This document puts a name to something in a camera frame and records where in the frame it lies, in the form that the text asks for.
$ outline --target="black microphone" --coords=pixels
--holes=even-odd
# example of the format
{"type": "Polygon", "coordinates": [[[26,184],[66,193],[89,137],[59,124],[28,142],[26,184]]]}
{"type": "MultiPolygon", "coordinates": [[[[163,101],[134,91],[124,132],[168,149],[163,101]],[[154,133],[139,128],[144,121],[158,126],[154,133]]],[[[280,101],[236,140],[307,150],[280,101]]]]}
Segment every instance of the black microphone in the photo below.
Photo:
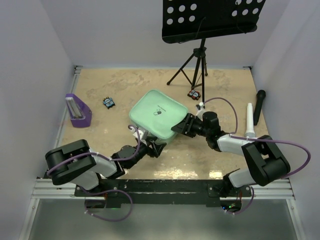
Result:
{"type": "Polygon", "coordinates": [[[256,94],[256,104],[253,113],[253,125],[256,126],[259,122],[260,113],[262,109],[262,104],[266,97],[266,92],[264,90],[259,90],[256,94]]]}

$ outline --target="hole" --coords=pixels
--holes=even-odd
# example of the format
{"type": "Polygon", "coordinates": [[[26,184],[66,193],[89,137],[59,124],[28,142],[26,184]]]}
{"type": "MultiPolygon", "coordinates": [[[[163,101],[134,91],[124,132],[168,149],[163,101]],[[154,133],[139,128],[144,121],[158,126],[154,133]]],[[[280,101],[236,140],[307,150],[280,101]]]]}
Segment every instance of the hole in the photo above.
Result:
{"type": "Polygon", "coordinates": [[[249,12],[248,9],[245,9],[245,10],[243,10],[242,15],[245,16],[248,14],[248,12],[249,12]]]}
{"type": "Polygon", "coordinates": [[[184,10],[186,10],[186,7],[185,7],[184,5],[181,5],[181,6],[179,7],[179,11],[180,11],[180,12],[183,12],[184,10]]]}
{"type": "Polygon", "coordinates": [[[174,8],[172,6],[168,7],[166,10],[168,14],[172,14],[174,12],[174,8]]]}
{"type": "Polygon", "coordinates": [[[196,19],[195,16],[190,16],[190,17],[189,17],[189,21],[190,21],[190,22],[193,22],[195,19],[196,19]]]}
{"type": "Polygon", "coordinates": [[[173,21],[171,18],[169,18],[169,19],[166,21],[166,24],[171,25],[173,22],[174,22],[174,21],[173,21]]]}
{"type": "Polygon", "coordinates": [[[252,11],[253,14],[257,14],[258,12],[259,12],[259,8],[255,8],[255,9],[253,9],[253,11],[252,11]]]}
{"type": "Polygon", "coordinates": [[[196,8],[197,8],[197,4],[195,4],[195,3],[190,6],[190,9],[192,11],[196,10],[196,8]]]}

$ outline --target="beige floor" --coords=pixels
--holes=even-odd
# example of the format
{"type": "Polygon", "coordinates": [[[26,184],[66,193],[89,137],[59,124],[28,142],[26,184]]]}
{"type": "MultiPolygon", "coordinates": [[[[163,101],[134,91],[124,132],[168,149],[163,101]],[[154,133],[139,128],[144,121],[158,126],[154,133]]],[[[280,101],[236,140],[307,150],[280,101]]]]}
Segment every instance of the beige floor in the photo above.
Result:
{"type": "MultiPolygon", "coordinates": [[[[129,111],[149,90],[158,89],[189,108],[195,114],[197,101],[187,97],[190,85],[180,73],[170,86],[166,82],[176,69],[83,69],[75,94],[92,110],[92,122],[88,128],[74,128],[67,121],[62,144],[86,139],[91,148],[106,156],[120,150],[124,145],[135,145],[128,130],[129,111]],[[105,97],[112,97],[116,106],[107,109],[105,97]]],[[[193,70],[186,70],[193,75],[193,70]]],[[[256,102],[256,89],[251,72],[247,69],[208,69],[205,78],[206,99],[224,97],[238,113],[238,135],[246,130],[247,103],[256,102]]],[[[225,132],[235,129],[235,117],[230,106],[222,100],[206,105],[218,114],[221,128],[225,132]]],[[[255,127],[257,136],[267,134],[263,115],[255,127]]],[[[223,175],[245,168],[242,156],[211,150],[204,137],[188,138],[178,135],[167,145],[159,158],[144,157],[127,171],[124,179],[220,179],[223,175]]]]}

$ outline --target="tripod stand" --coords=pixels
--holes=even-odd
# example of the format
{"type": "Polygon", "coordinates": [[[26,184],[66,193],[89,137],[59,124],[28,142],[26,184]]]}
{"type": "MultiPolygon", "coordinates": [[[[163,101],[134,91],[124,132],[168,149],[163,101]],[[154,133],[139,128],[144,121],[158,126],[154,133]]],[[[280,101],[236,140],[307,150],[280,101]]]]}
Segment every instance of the tripod stand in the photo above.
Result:
{"type": "Polygon", "coordinates": [[[193,49],[193,54],[188,58],[188,60],[180,67],[180,69],[175,73],[175,75],[166,83],[167,85],[170,85],[170,83],[175,79],[175,77],[182,72],[183,75],[186,77],[188,82],[191,84],[191,89],[193,90],[196,87],[202,86],[202,102],[205,102],[205,76],[208,76],[208,71],[207,71],[207,61],[206,61],[206,50],[207,48],[205,47],[206,39],[203,38],[201,40],[201,44],[199,48],[193,49]],[[194,70],[194,75],[193,75],[193,80],[192,82],[190,81],[189,77],[184,71],[184,67],[191,61],[193,57],[197,58],[196,65],[195,65],[195,70],[194,70]],[[201,62],[201,83],[196,85],[197,81],[197,76],[198,76],[198,71],[200,67],[200,62],[201,62]]]}

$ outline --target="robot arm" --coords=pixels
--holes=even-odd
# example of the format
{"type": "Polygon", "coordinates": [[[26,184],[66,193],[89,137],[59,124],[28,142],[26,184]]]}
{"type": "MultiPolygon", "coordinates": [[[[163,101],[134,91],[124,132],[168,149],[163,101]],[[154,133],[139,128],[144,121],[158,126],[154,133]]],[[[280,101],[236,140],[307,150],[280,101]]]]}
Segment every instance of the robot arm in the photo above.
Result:
{"type": "MultiPolygon", "coordinates": [[[[215,112],[204,112],[203,109],[199,109],[200,111],[201,114],[196,116],[188,113],[171,130],[191,138],[196,135],[203,136],[208,146],[215,151],[244,156],[248,168],[230,172],[223,177],[225,186],[223,191],[226,195],[230,190],[244,185],[265,186],[290,172],[289,163],[275,143],[232,138],[230,134],[221,130],[215,112]]],[[[132,156],[138,146],[126,145],[122,147],[120,151],[111,156],[112,161],[105,160],[98,155],[87,154],[52,171],[50,176],[53,184],[61,185],[71,182],[86,190],[93,190],[99,186],[101,178],[117,179],[125,174],[124,169],[132,168],[145,155],[159,157],[166,144],[156,144],[157,138],[148,136],[148,132],[143,129],[139,129],[138,133],[133,133],[135,138],[138,138],[138,134],[141,139],[140,147],[134,157],[132,156]]],[[[260,139],[270,140],[271,137],[264,135],[260,139]]],[[[92,150],[87,141],[79,140],[49,151],[45,155],[45,159],[48,168],[51,169],[72,156],[88,152],[92,152],[92,150]]]]}
{"type": "Polygon", "coordinates": [[[140,137],[138,152],[134,154],[138,146],[125,145],[111,156],[112,160],[106,160],[97,154],[89,154],[94,151],[84,139],[49,151],[45,155],[48,169],[56,168],[50,173],[52,183],[54,185],[74,183],[90,191],[99,186],[102,178],[117,179],[124,175],[124,169],[132,168],[145,155],[158,158],[166,144],[156,144],[157,138],[148,136],[148,132],[144,129],[138,129],[138,133],[140,137]],[[72,156],[80,155],[83,156],[62,164],[72,156]]]}
{"type": "MultiPolygon", "coordinates": [[[[239,188],[244,185],[259,184],[265,186],[290,172],[290,165],[278,146],[272,142],[257,142],[235,139],[221,130],[215,112],[198,108],[197,116],[187,116],[171,129],[188,137],[200,135],[205,137],[208,146],[218,152],[228,152],[244,156],[248,165],[223,177],[228,188],[239,188]]],[[[272,138],[268,135],[260,139],[272,138]]]]}

